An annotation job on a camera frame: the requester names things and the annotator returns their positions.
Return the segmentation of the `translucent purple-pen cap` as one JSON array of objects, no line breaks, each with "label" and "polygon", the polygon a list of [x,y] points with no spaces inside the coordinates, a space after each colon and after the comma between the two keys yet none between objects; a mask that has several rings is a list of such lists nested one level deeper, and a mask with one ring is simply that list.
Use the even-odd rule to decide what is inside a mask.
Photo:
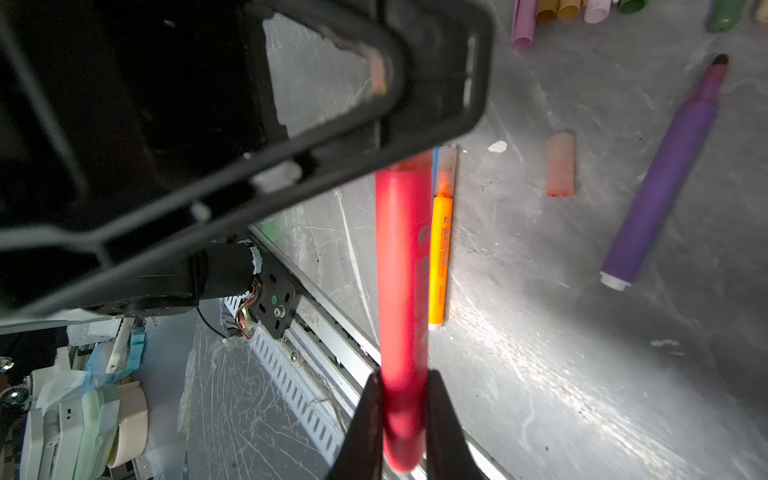
[{"label": "translucent purple-pen cap", "polygon": [[546,194],[571,197],[575,193],[576,137],[571,132],[552,135],[546,144]]}]

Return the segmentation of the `purple marker pen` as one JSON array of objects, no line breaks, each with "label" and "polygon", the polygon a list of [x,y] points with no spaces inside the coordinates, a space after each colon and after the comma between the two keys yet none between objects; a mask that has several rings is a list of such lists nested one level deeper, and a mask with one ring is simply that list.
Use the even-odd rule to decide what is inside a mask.
[{"label": "purple marker pen", "polygon": [[600,270],[603,285],[623,291],[637,279],[668,210],[718,114],[729,56],[717,55],[675,113]]}]

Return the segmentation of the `green pen cap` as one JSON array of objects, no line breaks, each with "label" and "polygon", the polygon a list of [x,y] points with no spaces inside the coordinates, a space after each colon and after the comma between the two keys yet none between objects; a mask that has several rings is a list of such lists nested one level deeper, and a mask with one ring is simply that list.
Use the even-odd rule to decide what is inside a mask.
[{"label": "green pen cap", "polygon": [[646,0],[618,0],[617,10],[620,14],[634,14],[641,11],[646,3]]}]

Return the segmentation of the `light pink pen cap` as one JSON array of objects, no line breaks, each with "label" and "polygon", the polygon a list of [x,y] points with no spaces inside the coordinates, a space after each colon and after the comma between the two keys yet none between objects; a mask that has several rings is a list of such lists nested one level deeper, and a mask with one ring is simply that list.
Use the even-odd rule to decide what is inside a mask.
[{"label": "light pink pen cap", "polygon": [[604,21],[610,14],[612,0],[585,0],[584,21],[588,24],[597,24]]}]

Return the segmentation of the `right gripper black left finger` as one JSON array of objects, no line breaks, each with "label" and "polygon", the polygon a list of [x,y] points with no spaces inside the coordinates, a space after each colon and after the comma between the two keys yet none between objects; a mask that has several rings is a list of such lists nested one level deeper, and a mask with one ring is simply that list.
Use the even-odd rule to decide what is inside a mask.
[{"label": "right gripper black left finger", "polygon": [[339,455],[327,480],[379,480],[383,465],[383,389],[374,371],[365,384]]}]

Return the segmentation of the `orange marker pen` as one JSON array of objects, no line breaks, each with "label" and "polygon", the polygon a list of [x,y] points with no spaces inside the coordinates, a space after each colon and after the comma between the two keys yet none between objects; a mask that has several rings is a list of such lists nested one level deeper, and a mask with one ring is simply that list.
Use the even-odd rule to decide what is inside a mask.
[{"label": "orange marker pen", "polygon": [[458,151],[455,144],[439,147],[430,243],[428,320],[430,330],[440,328],[445,319],[457,160]]}]

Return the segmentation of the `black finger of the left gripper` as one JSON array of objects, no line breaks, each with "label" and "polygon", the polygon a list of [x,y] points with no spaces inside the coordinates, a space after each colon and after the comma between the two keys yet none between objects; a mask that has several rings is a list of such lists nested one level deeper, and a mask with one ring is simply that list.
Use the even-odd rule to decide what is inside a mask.
[{"label": "black finger of the left gripper", "polygon": [[[342,182],[469,131],[482,114],[493,23],[468,1],[249,1],[264,13],[271,100],[282,140],[211,179],[246,178],[255,197],[221,220],[226,233]],[[340,112],[290,134],[277,112],[267,21],[284,16],[366,65],[363,90]]]}]

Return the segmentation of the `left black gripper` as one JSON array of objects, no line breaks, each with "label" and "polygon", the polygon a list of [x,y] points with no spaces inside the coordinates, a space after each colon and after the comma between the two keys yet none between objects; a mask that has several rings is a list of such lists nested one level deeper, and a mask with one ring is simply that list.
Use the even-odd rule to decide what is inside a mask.
[{"label": "left black gripper", "polygon": [[249,1],[1,5],[1,314],[177,311],[253,282],[211,179],[282,140]]}]

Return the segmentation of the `blue marker pen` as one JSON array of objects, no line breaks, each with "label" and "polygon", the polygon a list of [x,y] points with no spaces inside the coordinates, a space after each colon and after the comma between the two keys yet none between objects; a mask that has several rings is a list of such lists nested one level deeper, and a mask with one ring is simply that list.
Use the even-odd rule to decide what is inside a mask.
[{"label": "blue marker pen", "polygon": [[437,171],[438,171],[438,157],[439,157],[439,147],[435,147],[432,149],[432,169],[431,169],[431,177],[432,177],[432,193],[431,195],[434,197],[436,192],[436,181],[437,181]]}]

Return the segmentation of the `dark green brown marker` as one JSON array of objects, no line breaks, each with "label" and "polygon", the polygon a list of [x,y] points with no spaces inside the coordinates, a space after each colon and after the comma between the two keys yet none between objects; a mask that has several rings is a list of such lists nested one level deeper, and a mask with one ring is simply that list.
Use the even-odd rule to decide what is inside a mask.
[{"label": "dark green brown marker", "polygon": [[741,20],[745,0],[713,0],[707,31],[722,34],[732,30]]}]

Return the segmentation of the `red marker pen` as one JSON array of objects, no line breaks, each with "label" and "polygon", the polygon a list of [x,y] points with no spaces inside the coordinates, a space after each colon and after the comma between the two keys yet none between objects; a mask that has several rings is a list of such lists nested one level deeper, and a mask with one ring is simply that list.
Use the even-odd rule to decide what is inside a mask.
[{"label": "red marker pen", "polygon": [[409,473],[425,452],[433,153],[375,174],[384,455]]}]

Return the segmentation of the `ochre pen cap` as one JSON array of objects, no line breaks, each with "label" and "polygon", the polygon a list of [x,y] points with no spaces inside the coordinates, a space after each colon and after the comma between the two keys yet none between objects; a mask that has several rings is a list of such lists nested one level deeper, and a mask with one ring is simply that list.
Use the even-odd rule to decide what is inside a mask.
[{"label": "ochre pen cap", "polygon": [[539,24],[555,20],[568,22],[579,17],[583,0],[538,0],[536,3],[535,20]]}]

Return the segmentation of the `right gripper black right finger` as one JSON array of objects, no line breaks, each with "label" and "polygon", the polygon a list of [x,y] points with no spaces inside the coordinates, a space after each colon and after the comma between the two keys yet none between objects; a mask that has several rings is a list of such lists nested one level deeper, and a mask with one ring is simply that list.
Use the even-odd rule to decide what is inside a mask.
[{"label": "right gripper black right finger", "polygon": [[430,370],[427,383],[426,466],[429,480],[481,480],[464,431],[441,374]]}]

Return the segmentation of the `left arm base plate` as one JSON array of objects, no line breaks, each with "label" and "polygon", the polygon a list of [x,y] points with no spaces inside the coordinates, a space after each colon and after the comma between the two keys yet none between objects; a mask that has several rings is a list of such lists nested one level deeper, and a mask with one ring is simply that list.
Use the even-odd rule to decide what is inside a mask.
[{"label": "left arm base plate", "polygon": [[280,340],[290,328],[300,298],[297,280],[271,253],[259,248],[262,264],[261,290],[249,312],[273,339]]}]

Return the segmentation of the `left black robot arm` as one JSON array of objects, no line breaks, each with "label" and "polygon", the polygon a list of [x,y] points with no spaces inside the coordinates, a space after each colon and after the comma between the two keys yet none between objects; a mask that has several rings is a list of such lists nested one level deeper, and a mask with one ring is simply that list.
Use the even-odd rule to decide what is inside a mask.
[{"label": "left black robot arm", "polygon": [[[279,122],[265,22],[374,74],[351,109]],[[5,1],[1,316],[176,313],[255,274],[229,236],[470,131],[494,25],[472,1]]]}]

